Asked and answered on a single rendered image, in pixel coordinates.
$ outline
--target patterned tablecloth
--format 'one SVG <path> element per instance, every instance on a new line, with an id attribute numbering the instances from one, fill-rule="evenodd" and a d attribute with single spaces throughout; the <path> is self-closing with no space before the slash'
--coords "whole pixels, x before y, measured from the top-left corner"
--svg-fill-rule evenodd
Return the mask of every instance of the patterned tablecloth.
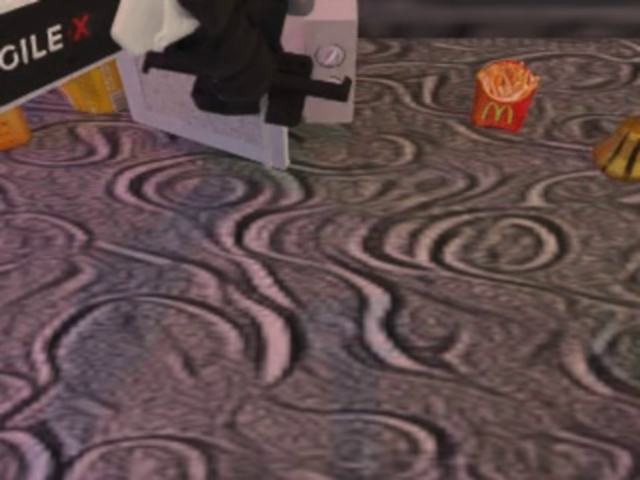
<path id="1" fill-rule="evenodd" d="M 530 117 L 476 130 L 507 56 Z M 590 158 L 638 65 L 363 41 L 356 122 L 284 173 L 32 102 L 0 155 L 0 478 L 640 478 L 640 187 Z"/>

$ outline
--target yellow m logo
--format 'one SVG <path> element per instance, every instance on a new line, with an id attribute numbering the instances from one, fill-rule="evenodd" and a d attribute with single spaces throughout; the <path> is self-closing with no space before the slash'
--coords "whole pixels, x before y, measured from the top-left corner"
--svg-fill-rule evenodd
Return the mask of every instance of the yellow m logo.
<path id="1" fill-rule="evenodd" d="M 513 109 L 511 105 L 498 105 L 495 102 L 489 102 L 485 105 L 484 110 L 482 110 L 482 120 L 486 120 L 489 116 L 489 110 L 493 108 L 493 121 L 499 122 L 502 118 L 502 114 L 507 112 L 507 121 L 509 124 L 513 123 Z"/>

